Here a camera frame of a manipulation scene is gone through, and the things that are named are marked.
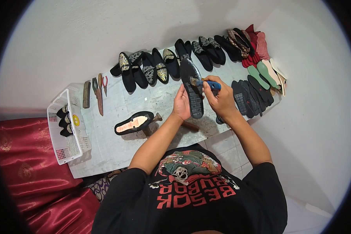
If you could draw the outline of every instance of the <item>white table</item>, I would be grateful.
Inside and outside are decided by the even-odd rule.
[[[176,51],[174,47],[169,49],[174,53]],[[219,76],[228,85],[231,85],[233,80],[247,80],[247,69],[241,63],[232,62],[227,55],[225,65],[216,65],[217,67],[214,67],[212,72],[207,72],[193,53],[191,57],[202,77]],[[182,83],[181,80],[175,81],[169,76],[168,84],[157,81],[154,87],[148,86],[146,89],[141,89],[137,85],[136,90],[129,94],[122,83],[121,76],[112,77],[110,72],[104,73],[105,75],[108,77],[108,86],[107,97],[103,92],[104,116],[99,114],[97,100],[92,90],[90,108],[82,109],[92,150],[86,152],[81,158],[69,162],[70,171],[74,178],[97,175],[129,166],[133,155],[147,138],[142,131],[118,136],[114,133],[114,126],[128,119],[132,114],[145,110],[151,111],[155,115],[158,112],[163,118],[162,122],[150,124],[149,127],[154,132],[170,115],[173,109],[173,99]],[[273,98],[274,103],[265,112],[278,104],[281,97],[276,94]],[[82,102],[82,91],[80,92],[80,101]],[[193,133],[181,127],[169,149],[189,146],[230,129],[227,124],[219,125],[215,122],[216,114],[206,98],[203,100],[203,104],[203,117],[187,120],[199,126],[199,132]]]

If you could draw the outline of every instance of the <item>person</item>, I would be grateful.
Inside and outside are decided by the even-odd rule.
[[[282,233],[287,225],[285,195],[268,147],[236,109],[233,90],[220,83],[206,98],[237,135],[253,169],[243,180],[227,172],[199,144],[167,151],[190,118],[183,84],[172,113],[138,149],[126,171],[110,183],[92,233]]]

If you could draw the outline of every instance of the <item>plastic crate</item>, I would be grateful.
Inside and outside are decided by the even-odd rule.
[[[86,134],[81,114],[80,100],[76,95],[79,89],[83,89],[83,84],[71,83],[55,97],[47,108],[49,133],[59,165],[79,158],[84,152],[91,150],[91,143]],[[63,128],[59,127],[58,124],[61,119],[56,115],[57,111],[66,104],[68,104],[71,124],[73,126],[73,135],[68,137],[60,135],[60,131]]]

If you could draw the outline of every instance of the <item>blue brush handle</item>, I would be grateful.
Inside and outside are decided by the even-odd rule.
[[[221,85],[214,81],[206,81],[211,87],[211,90],[221,90]],[[197,86],[203,86],[203,81],[197,81]]]

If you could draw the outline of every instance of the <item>graphic print on t-shirt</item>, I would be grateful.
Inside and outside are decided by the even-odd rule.
[[[150,183],[159,189],[157,208],[187,205],[200,206],[208,201],[235,195],[239,187],[221,165],[210,156],[195,150],[176,151],[159,162],[155,176],[166,178]]]

